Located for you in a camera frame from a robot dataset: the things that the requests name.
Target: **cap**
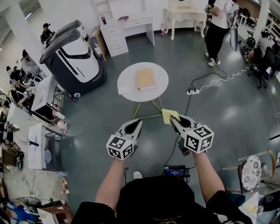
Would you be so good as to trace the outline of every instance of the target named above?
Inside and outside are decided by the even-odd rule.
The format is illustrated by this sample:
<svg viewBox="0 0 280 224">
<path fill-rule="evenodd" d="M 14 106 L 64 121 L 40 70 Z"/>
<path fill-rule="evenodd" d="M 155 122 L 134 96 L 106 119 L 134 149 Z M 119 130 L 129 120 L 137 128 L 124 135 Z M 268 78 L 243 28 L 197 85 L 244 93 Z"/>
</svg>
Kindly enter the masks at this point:
<svg viewBox="0 0 280 224">
<path fill-rule="evenodd" d="M 43 27 L 49 27 L 51 24 L 50 23 L 45 23 L 44 25 L 43 25 Z"/>
</svg>

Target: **black pants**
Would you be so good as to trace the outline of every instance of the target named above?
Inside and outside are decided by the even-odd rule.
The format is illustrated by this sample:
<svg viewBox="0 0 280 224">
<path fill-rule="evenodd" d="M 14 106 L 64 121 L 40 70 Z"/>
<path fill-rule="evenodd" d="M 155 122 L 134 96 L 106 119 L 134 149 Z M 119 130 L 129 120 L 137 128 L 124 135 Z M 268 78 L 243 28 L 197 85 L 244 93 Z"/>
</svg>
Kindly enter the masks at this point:
<svg viewBox="0 0 280 224">
<path fill-rule="evenodd" d="M 224 36 L 228 33 L 228 29 L 223 29 L 211 23 L 205 38 L 207 51 L 210 58 L 217 58 L 222 47 Z"/>
</svg>

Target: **white pillar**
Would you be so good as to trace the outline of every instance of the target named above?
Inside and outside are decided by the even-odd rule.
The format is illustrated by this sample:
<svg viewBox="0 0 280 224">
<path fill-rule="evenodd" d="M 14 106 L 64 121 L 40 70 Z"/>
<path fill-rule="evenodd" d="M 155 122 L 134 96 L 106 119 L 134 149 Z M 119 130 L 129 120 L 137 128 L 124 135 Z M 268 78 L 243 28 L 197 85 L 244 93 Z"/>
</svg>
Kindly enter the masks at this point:
<svg viewBox="0 0 280 224">
<path fill-rule="evenodd" d="M 42 55 L 42 44 L 26 21 L 18 1 L 12 1 L 11 7 L 4 15 L 14 36 L 22 44 L 26 52 L 46 75 L 51 75 L 52 73 L 49 69 L 44 64 L 39 63 Z"/>
<path fill-rule="evenodd" d="M 259 13 L 258 23 L 255 28 L 254 35 L 253 35 L 253 38 L 255 39 L 256 44 L 259 41 L 263 28 L 266 25 L 269 9 L 270 9 L 270 0 L 262 0 L 261 11 Z"/>
</svg>

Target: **round white table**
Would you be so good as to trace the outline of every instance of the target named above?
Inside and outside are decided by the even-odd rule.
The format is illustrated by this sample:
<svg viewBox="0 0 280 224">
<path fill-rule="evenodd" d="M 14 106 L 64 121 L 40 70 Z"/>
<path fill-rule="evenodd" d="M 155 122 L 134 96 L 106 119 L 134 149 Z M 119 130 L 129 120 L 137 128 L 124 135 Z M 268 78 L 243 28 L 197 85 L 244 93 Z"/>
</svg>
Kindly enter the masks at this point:
<svg viewBox="0 0 280 224">
<path fill-rule="evenodd" d="M 154 71 L 154 78 L 156 83 L 155 89 L 149 90 L 138 90 L 136 87 L 136 73 L 138 70 L 143 69 L 153 69 Z M 131 100 L 133 102 L 138 102 L 138 107 L 133 115 L 133 119 L 136 117 L 140 105 L 142 102 L 151 101 L 157 109 L 160 110 L 161 114 L 158 115 L 151 115 L 147 117 L 153 116 L 160 116 L 162 115 L 162 105 L 159 107 L 155 102 L 154 99 L 159 97 L 161 103 L 161 94 L 164 93 L 168 86 L 168 75 L 167 72 L 157 64 L 150 63 L 150 62 L 141 62 L 133 64 L 127 67 L 122 73 L 119 75 L 118 82 L 117 82 L 119 94 L 121 94 L 124 98 Z"/>
</svg>

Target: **electrical outlet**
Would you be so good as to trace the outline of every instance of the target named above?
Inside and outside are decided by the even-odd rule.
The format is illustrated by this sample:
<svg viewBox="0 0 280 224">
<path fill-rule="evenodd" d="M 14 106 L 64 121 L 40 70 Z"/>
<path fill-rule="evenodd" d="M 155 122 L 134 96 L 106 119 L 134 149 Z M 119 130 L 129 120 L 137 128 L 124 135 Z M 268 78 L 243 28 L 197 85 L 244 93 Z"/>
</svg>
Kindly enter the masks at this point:
<svg viewBox="0 0 280 224">
<path fill-rule="evenodd" d="M 200 93 L 200 91 L 198 89 L 196 91 L 194 91 L 194 90 L 191 90 L 190 92 L 187 91 L 187 95 L 194 95 L 194 94 L 198 94 L 198 93 Z"/>
</svg>

